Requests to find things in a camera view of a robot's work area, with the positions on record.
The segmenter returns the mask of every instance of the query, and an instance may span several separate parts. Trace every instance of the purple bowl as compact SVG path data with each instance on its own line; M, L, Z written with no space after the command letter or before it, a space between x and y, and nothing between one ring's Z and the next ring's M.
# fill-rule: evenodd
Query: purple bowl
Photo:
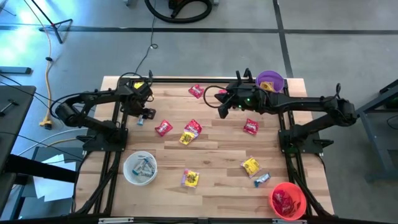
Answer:
M273 82L274 90L276 92L281 91L285 86L284 78L274 71L264 71L261 72L260 75L256 78L256 85L260 87L262 82Z

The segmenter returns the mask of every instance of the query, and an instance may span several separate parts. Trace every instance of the red candy packet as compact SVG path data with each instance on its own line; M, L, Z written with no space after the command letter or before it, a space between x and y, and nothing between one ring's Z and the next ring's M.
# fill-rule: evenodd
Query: red candy packet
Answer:
M258 122L252 121L250 119L246 120L246 124L243 127L244 132L255 135L257 134L258 130L259 130Z
M191 93L194 97L196 98L200 98L203 94L203 92L205 91L205 89L200 88L200 86L198 84L194 85L193 87L191 87L188 92Z
M201 129L202 129L202 127L200 126L200 124L197 121L195 121L194 119L192 119L184 128L184 131L188 131L188 132L195 134L195 138L196 138L201 133Z
M275 210L283 215L292 215L295 211L294 202L292 197L284 190L276 190L272 195L272 203L275 206Z
M173 126L166 120L163 120L159 127L155 127L155 131L160 135L163 136L167 132L171 131Z

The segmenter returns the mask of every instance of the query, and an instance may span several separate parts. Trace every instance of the gray floor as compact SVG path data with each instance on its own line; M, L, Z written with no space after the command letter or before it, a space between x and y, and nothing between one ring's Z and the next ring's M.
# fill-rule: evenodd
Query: gray floor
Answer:
M152 15L143 1L126 7L122 0L37 0L54 22L72 17L74 26L150 27ZM286 29L398 29L394 0L279 0ZM0 23L38 24L22 0L3 5L16 17L0 11ZM169 13L167 1L157 8ZM189 15L202 9L193 3L182 11ZM272 0L220 0L220 6L203 21L172 25L157 21L155 27L277 28ZM51 34L56 59L50 71L54 98L99 88L105 75L133 71L149 45L150 33L70 32L63 45ZM396 35L295 35L286 36L295 78L304 78L311 96L332 95L342 85L341 96L357 108L373 99L380 88L397 78ZM29 66L30 76L13 75L25 85L35 85L46 94L44 57L48 54L45 34L29 26L0 31L0 64ZM155 33L159 45L151 50L139 72L156 75L226 76L246 67L258 74L275 70L286 77L278 34ZM65 129L59 123L51 131L38 126L45 107L34 100L21 134L43 139ZM69 133L58 139L70 138ZM335 140L325 151L326 173L335 213L345 218L396 222L397 182L368 184L364 175L379 168L360 121L349 128L330 128L321 136ZM14 153L32 143L18 139ZM77 142L66 146L76 146Z

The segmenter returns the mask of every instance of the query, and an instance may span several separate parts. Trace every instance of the white bowl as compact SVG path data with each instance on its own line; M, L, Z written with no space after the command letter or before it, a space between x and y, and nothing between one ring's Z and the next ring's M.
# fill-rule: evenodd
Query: white bowl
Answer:
M132 170L135 168L135 166L140 163L140 159L143 159L145 157L149 157L152 159L152 162L155 165L155 172L154 175L152 177L145 177L145 176L138 176L132 173ZM138 151L135 152L133 154L131 154L126 161L124 161L123 164L123 174L124 174L124 178L126 178L126 180L134 185L137 186L145 186L147 184L149 184L150 182L152 182L157 174L157 163L155 160L155 157L148 152L145 151Z

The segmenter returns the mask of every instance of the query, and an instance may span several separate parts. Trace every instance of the wooden tabletop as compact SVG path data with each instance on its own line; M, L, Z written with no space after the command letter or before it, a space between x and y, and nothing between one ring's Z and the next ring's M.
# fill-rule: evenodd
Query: wooden tabletop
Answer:
M101 89L115 88L117 80L118 77L104 77ZM136 124L137 118L128 118L129 139L120 162L112 216L276 217L268 204L268 194L278 183L288 181L285 159L277 140L278 117L250 111L230 111L226 119L220 119L217 109L208 107L203 98L196 99L189 94L188 89L193 84L154 83L152 91L155 100L146 103L146 107L157 110L155 118L144 121L144 126ZM288 79L288 84L291 96L307 95L303 79ZM216 99L211 97L217 91L208 91L209 103L217 104ZM98 105L95 118L111 119L113 108L114 103ZM243 132L247 118L259 122L256 136ZM294 112L294 118L298 124L312 120L310 112ZM174 128L160 137L154 127L163 119ZM186 146L178 140L191 119L197 120L203 131ZM124 161L136 151L147 151L157 161L157 177L147 186L132 185L123 176ZM240 166L249 156L253 156L262 166L257 176L266 172L272 176L258 189L253 184L256 178L250 179ZM93 152L83 164L76 188L77 209L98 186L103 157L103 152ZM322 163L311 154L303 154L302 157L308 188L323 207L333 213ZM181 186L185 168L200 173L197 188ZM107 191L108 188L104 191L102 209Z

